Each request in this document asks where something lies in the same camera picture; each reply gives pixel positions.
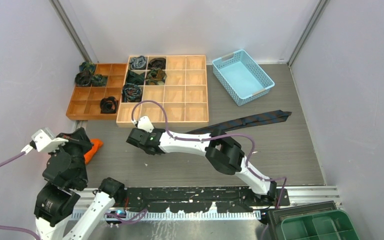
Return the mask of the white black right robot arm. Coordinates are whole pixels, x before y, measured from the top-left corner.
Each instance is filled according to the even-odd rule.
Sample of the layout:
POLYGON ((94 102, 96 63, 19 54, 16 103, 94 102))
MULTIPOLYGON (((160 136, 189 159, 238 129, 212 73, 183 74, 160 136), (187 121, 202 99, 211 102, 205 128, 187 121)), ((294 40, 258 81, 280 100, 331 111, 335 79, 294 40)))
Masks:
POLYGON ((276 181, 252 165, 250 155, 244 153, 235 137, 222 130, 187 134, 162 128, 151 131, 133 128, 126 142, 148 155, 185 153, 205 157, 217 172, 238 177, 257 195, 261 204, 271 205, 278 196, 276 181))

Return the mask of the navy brown striped tie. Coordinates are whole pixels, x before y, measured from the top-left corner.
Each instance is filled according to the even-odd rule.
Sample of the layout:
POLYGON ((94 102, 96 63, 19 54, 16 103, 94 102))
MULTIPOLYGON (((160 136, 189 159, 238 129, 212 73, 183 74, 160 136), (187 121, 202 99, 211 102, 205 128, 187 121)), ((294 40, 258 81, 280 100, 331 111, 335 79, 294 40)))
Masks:
POLYGON ((282 123, 287 121, 287 119, 291 115, 292 115, 291 111, 283 111, 279 109, 279 110, 263 112, 259 114, 244 116, 237 119, 216 123, 216 124, 205 126, 202 128, 190 130, 186 133, 187 134, 206 134, 206 133, 211 133, 215 129, 220 129, 224 132, 229 132, 229 131, 239 130, 243 128, 282 123))

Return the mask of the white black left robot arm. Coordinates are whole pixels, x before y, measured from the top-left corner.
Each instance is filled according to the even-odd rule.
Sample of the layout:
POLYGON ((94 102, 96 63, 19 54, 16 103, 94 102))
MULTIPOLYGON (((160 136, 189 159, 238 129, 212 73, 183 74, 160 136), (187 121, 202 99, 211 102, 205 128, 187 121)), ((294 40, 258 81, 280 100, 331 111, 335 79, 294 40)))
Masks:
POLYGON ((92 203, 68 234, 65 228, 76 203, 88 185, 85 154, 94 143, 83 127, 72 133, 54 135, 47 127, 32 135, 31 146, 49 154, 42 173, 45 186, 36 197, 34 215, 36 231, 41 240, 86 240, 109 208, 121 206, 127 197, 125 185, 111 177, 105 178, 92 203))

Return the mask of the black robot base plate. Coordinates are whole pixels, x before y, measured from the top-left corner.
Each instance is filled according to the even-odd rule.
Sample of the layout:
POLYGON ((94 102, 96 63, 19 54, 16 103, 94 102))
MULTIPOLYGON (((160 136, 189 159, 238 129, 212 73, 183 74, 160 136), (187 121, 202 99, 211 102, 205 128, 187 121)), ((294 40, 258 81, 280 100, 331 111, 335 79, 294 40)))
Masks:
POLYGON ((138 213, 207 213, 215 206, 217 213, 250 213, 277 205, 281 190, 276 197, 267 200, 257 196, 247 186, 214 187, 130 187, 114 208, 138 213))

